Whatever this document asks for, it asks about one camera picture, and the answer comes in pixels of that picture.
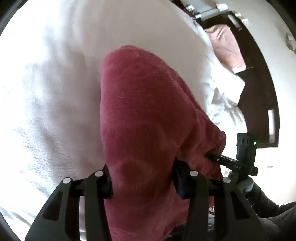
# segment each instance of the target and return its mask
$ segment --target white wall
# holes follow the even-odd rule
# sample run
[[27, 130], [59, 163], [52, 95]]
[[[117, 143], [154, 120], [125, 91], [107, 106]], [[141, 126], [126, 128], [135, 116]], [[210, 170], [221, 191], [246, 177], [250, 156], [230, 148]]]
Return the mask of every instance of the white wall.
[[[211, 0], [186, 1], [202, 10], [212, 5]], [[296, 54], [284, 42], [288, 27], [265, 0], [217, 2], [226, 3], [230, 10], [248, 18], [246, 26], [264, 55], [277, 94], [281, 121], [279, 147], [258, 149], [255, 165], [259, 174], [254, 180], [277, 204], [296, 201]]]

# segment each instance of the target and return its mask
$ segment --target white blanket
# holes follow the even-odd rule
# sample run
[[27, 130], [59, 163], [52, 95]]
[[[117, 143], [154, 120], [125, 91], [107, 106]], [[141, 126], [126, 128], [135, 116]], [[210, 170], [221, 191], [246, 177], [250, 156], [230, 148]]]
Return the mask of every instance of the white blanket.
[[0, 36], [0, 211], [21, 240], [64, 177], [103, 167], [100, 65], [126, 44], [179, 73], [234, 157], [244, 82], [181, 10], [167, 0], [29, 0]]

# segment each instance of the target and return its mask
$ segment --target dark sleeve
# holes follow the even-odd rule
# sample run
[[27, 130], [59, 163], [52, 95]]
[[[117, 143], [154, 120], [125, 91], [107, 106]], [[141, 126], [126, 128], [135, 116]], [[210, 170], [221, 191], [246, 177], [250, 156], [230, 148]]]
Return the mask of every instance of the dark sleeve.
[[279, 207], [265, 196], [264, 192], [256, 183], [254, 183], [252, 191], [246, 195], [246, 199], [260, 218], [275, 217], [296, 206], [296, 202], [291, 202]]

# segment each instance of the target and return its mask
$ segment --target red blanket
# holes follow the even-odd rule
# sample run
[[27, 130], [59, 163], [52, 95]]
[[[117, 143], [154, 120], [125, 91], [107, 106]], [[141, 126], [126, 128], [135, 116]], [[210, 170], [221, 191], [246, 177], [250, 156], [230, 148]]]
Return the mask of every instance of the red blanket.
[[105, 201], [112, 239], [161, 241], [186, 221], [189, 205], [173, 186], [175, 156], [221, 179], [219, 165], [204, 154], [221, 154], [225, 133], [181, 77], [143, 49], [123, 46], [111, 52], [103, 61], [101, 89], [101, 138], [114, 191]]

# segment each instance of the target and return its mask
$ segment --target bed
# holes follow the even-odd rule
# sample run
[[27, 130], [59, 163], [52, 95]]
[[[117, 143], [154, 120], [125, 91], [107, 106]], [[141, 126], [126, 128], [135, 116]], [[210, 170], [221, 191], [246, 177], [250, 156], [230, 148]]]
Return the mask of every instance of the bed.
[[[237, 133], [262, 130], [257, 121], [250, 125], [253, 106], [244, 91], [252, 87], [244, 73], [224, 68], [203, 28], [167, 0], [29, 0], [8, 18], [0, 36], [0, 182], [13, 181], [0, 187], [7, 194], [0, 197], [0, 211], [21, 240], [61, 179], [84, 178], [104, 165], [99, 69], [103, 57], [122, 45], [151, 51], [178, 72], [225, 131], [224, 155], [235, 157]], [[264, 131], [262, 146], [269, 142]]]

